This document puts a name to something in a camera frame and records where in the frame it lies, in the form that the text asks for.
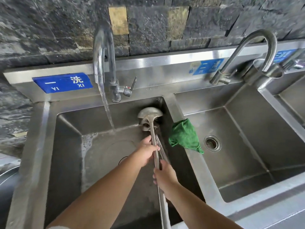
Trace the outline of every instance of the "running water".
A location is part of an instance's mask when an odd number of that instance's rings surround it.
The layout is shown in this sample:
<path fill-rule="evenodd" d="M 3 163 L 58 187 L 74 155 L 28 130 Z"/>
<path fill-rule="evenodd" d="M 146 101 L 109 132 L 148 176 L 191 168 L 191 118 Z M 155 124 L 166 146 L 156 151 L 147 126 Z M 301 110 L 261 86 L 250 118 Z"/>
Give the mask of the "running water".
<path fill-rule="evenodd" d="M 105 110 L 106 110 L 106 113 L 107 113 L 108 120 L 111 124 L 112 131 L 114 132 L 114 124 L 113 124 L 113 121 L 112 121 L 112 118 L 111 118 L 111 113 L 110 113 L 109 106 L 108 106 L 108 103 L 107 103 L 104 84 L 102 83 L 102 84 L 98 85 L 98 89 L 99 89 L 99 92 L 101 93 L 103 104 L 105 106 Z"/>

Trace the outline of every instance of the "chrome faucet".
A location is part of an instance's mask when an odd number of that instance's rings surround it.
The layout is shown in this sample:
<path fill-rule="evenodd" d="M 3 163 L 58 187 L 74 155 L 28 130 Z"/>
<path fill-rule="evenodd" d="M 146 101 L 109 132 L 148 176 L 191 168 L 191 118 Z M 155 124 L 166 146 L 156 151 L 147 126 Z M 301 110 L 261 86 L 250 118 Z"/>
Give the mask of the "chrome faucet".
<path fill-rule="evenodd" d="M 108 52 L 109 74 L 110 74 L 110 93 L 112 102 L 117 103 L 121 101 L 121 94 L 130 97 L 135 86 L 135 80 L 130 87 L 119 86 L 119 81 L 116 79 L 115 55 L 113 44 L 113 32 L 108 22 L 103 21 L 98 26 L 94 35 L 93 41 L 93 73 L 94 80 L 99 87 L 104 86 L 105 83 L 105 49 Z"/>
<path fill-rule="evenodd" d="M 257 37 L 264 37 L 268 44 L 268 52 L 265 58 L 265 61 L 263 65 L 261 66 L 262 71 L 268 71 L 270 66 L 273 63 L 274 57 L 276 55 L 276 46 L 277 46 L 277 40 L 275 34 L 273 34 L 269 30 L 257 30 L 253 33 L 249 34 L 246 38 L 244 38 L 240 45 L 236 48 L 234 53 L 231 55 L 229 60 L 225 63 L 223 68 L 221 70 L 218 70 L 216 74 L 213 76 L 213 78 L 210 80 L 210 83 L 213 85 L 217 85 L 219 82 L 224 84 L 230 83 L 230 78 L 237 72 L 237 69 L 235 69 L 231 74 L 226 74 L 226 70 L 231 65 L 233 60 L 239 55 L 239 53 L 242 51 L 242 49 L 254 38 Z"/>

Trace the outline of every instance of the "person's right hand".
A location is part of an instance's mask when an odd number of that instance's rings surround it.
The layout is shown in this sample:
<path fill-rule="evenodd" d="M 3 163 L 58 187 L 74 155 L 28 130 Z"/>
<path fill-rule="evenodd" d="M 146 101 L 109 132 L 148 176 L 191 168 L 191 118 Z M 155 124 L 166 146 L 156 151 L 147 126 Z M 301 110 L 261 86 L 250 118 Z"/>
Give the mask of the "person's right hand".
<path fill-rule="evenodd" d="M 155 180 L 154 184 L 163 190 L 165 197 L 170 200 L 170 190 L 175 185 L 180 185 L 176 176 L 176 172 L 173 167 L 168 164 L 165 160 L 160 160 L 162 170 L 154 168 L 154 175 L 152 176 Z"/>

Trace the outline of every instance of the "green cloth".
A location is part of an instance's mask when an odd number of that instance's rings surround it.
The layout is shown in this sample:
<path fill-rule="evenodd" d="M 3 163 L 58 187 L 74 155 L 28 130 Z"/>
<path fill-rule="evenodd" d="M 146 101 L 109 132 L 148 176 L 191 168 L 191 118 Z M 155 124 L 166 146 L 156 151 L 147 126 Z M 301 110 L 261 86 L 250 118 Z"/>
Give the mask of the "green cloth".
<path fill-rule="evenodd" d="M 168 142 L 172 147 L 179 144 L 186 149 L 196 150 L 203 154 L 197 133 L 189 119 L 181 120 L 173 124 Z"/>

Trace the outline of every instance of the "sink drain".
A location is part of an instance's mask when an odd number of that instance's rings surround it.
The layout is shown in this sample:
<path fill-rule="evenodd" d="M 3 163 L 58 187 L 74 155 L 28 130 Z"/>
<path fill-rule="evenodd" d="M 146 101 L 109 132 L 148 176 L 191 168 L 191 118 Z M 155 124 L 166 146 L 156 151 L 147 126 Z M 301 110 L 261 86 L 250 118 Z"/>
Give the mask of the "sink drain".
<path fill-rule="evenodd" d="M 204 144 L 206 145 L 206 147 L 213 151 L 213 152 L 217 152 L 220 150 L 221 148 L 221 144 L 220 141 L 217 137 L 213 136 L 213 135 L 208 135 L 204 138 Z"/>

